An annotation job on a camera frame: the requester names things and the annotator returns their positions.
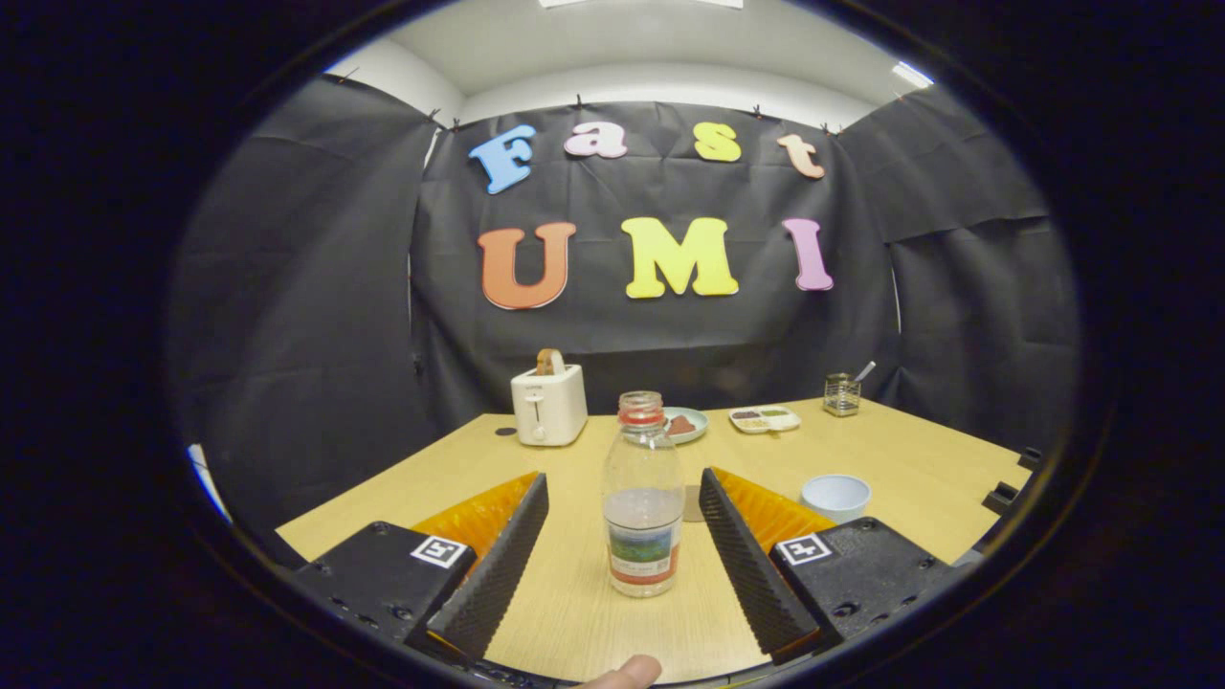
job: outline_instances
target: plate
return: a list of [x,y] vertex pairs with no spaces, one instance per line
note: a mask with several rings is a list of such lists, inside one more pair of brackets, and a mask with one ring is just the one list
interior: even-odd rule
[[685,417],[693,424],[695,430],[669,435],[669,438],[673,439],[673,443],[677,445],[697,440],[703,433],[706,433],[706,427],[710,425],[710,419],[706,418],[706,414],[688,407],[664,407],[664,417],[668,419],[669,427],[676,417]]
[[799,428],[800,416],[782,405],[740,407],[728,412],[728,419],[741,433],[768,433]]

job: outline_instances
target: toaster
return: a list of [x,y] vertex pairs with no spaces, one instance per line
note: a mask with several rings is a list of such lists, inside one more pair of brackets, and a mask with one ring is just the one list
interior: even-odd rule
[[587,425],[583,367],[552,354],[551,374],[530,369],[511,379],[514,425],[524,445],[570,445]]

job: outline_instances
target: ceiling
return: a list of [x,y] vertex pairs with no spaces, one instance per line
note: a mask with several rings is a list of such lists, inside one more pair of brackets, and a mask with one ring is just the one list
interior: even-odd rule
[[914,88],[897,59],[785,0],[744,10],[693,0],[459,0],[391,34],[464,96],[544,74],[627,63],[698,63],[797,78],[873,105]]

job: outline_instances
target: wooden table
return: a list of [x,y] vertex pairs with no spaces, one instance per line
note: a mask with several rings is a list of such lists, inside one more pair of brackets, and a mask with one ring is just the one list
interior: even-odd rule
[[[996,521],[982,498],[1005,481],[1024,485],[1017,454],[889,407],[864,401],[834,418],[820,400],[789,402],[802,425],[745,435],[726,411],[708,412],[707,433],[679,447],[686,483],[718,466],[799,499],[805,481],[849,473],[872,487],[867,515],[952,563]],[[757,650],[704,523],[685,523],[677,581],[649,600],[606,582],[600,472],[616,418],[592,417],[567,447],[528,447],[494,430],[508,414],[484,414],[277,532],[307,560],[371,521],[410,527],[456,503],[539,470],[549,477],[549,517],[486,657],[549,677],[584,680],[633,653],[660,660],[659,682],[728,674],[768,662]]]

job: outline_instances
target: finger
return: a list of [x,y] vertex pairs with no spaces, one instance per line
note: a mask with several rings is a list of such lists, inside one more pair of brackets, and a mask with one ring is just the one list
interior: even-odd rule
[[647,689],[663,671],[650,656],[632,656],[620,669],[605,672],[581,689]]
[[659,674],[664,672],[664,668],[663,666],[659,664],[659,661],[657,661],[655,658],[650,656],[637,655],[637,656],[630,656],[630,660],[625,661],[625,664],[621,666],[620,672],[624,672],[630,677],[632,677],[635,682],[637,682],[635,687],[642,687],[643,689],[646,689],[647,687],[650,687],[652,683],[654,683],[657,679],[659,679]]

